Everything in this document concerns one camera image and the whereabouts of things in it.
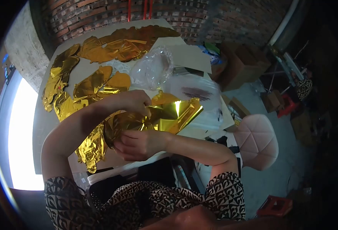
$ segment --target clear plastic bag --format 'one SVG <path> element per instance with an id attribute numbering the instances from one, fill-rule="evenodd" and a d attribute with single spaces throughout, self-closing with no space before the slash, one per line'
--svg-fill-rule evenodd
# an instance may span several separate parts
<path id="1" fill-rule="evenodd" d="M 164 92 L 181 100 L 199 98 L 203 111 L 188 126 L 204 130 L 218 130 L 223 123 L 220 88 L 217 83 L 193 74 L 172 76 Z"/>
<path id="2" fill-rule="evenodd" d="M 105 66 L 113 67 L 112 76 L 119 71 L 120 73 L 128 74 L 130 71 L 129 65 L 124 62 L 118 61 L 117 59 L 113 59 L 111 61 L 105 62 Z"/>
<path id="3" fill-rule="evenodd" d="M 173 56 L 165 46 L 158 46 L 145 54 L 132 67 L 129 76 L 131 86 L 159 90 L 169 79 L 174 69 Z"/>

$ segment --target concrete pillar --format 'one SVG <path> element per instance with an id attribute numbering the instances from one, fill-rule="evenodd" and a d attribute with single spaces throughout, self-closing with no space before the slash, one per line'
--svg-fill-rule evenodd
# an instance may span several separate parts
<path id="1" fill-rule="evenodd" d="M 11 62 L 21 76 L 39 92 L 49 59 L 36 33 L 29 2 L 13 22 L 4 44 Z"/>

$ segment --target gold foil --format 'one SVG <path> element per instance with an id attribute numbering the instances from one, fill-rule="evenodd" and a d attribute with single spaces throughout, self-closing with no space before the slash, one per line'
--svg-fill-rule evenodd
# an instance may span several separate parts
<path id="1" fill-rule="evenodd" d="M 113 59 L 129 62 L 149 52 L 158 38 L 178 36 L 180 34 L 177 31 L 158 25 L 139 29 L 133 26 L 129 29 L 116 30 L 111 35 L 99 39 L 91 36 L 83 42 L 77 56 L 89 59 L 91 63 L 102 63 Z"/>
<path id="2" fill-rule="evenodd" d="M 67 92 L 60 91 L 54 100 L 54 111 L 60 122 L 78 109 L 80 108 L 75 107 L 75 104 Z M 86 168 L 90 173 L 95 173 L 96 163 L 100 160 L 104 160 L 107 145 L 103 140 L 103 132 L 104 123 L 102 122 L 94 128 L 76 150 L 78 162 L 85 163 Z"/>
<path id="3" fill-rule="evenodd" d="M 96 163 L 105 159 L 107 147 L 104 143 L 103 132 L 104 125 L 103 123 L 100 123 L 76 150 L 78 162 L 85 163 L 86 168 L 90 173 L 95 173 Z"/>
<path id="4" fill-rule="evenodd" d="M 56 112 L 59 122 L 69 117 L 77 110 L 78 109 L 74 107 L 71 96 L 65 91 L 59 91 L 54 100 L 54 111 Z"/>
<path id="5" fill-rule="evenodd" d="M 58 55 L 50 68 L 49 78 L 42 96 L 44 109 L 48 112 L 52 110 L 55 95 L 68 85 L 69 74 L 80 60 L 79 57 L 73 56 L 79 47 L 80 44 L 75 44 Z"/>
<path id="6" fill-rule="evenodd" d="M 109 80 L 113 67 L 100 66 L 92 75 L 75 85 L 73 101 L 78 102 L 90 95 L 96 94 L 98 90 Z"/>
<path id="7" fill-rule="evenodd" d="M 73 111 L 82 109 L 106 96 L 127 91 L 131 85 L 129 75 L 117 71 L 110 78 L 111 73 L 111 66 L 100 66 L 92 75 L 76 84 L 73 91 L 74 102 L 66 92 L 58 95 L 54 105 L 58 118 L 64 119 L 73 113 Z M 107 145 L 104 142 L 103 132 L 104 123 L 102 122 L 94 128 L 76 150 L 78 162 L 85 163 L 90 173 L 95 173 L 96 163 L 104 160 Z"/>
<path id="8" fill-rule="evenodd" d="M 152 105 L 148 109 L 151 117 L 130 112 L 108 117 L 104 122 L 104 138 L 108 147 L 114 147 L 113 141 L 120 137 L 122 130 L 159 130 L 177 134 L 203 110 L 198 98 Z"/>
<path id="9" fill-rule="evenodd" d="M 151 99 L 151 105 L 160 105 L 166 103 L 172 103 L 179 101 L 180 99 L 174 96 L 173 94 L 164 93 L 162 90 L 159 90 L 159 93 Z"/>

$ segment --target red rope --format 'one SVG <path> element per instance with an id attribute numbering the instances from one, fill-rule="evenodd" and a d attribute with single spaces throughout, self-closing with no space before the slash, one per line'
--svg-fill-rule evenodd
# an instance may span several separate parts
<path id="1" fill-rule="evenodd" d="M 148 19 L 151 19 L 152 14 L 153 14 L 153 0 L 150 0 L 150 10 L 149 10 Z"/>
<path id="2" fill-rule="evenodd" d="M 131 0 L 128 0 L 128 21 L 131 21 Z"/>
<path id="3" fill-rule="evenodd" d="M 144 7 L 144 20 L 146 19 L 146 12 L 147 12 L 147 0 L 145 0 L 145 7 Z"/>

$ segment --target hand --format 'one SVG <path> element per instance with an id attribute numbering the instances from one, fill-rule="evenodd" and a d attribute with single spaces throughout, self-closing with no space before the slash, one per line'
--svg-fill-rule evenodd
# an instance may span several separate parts
<path id="1" fill-rule="evenodd" d="M 143 90 L 132 90 L 117 94 L 116 102 L 119 104 L 120 110 L 150 116 L 150 111 L 145 106 L 151 105 L 151 99 Z"/>
<path id="2" fill-rule="evenodd" d="M 155 153 L 164 151 L 171 133 L 156 130 L 122 132 L 121 140 L 115 140 L 115 152 L 125 161 L 145 161 Z"/>

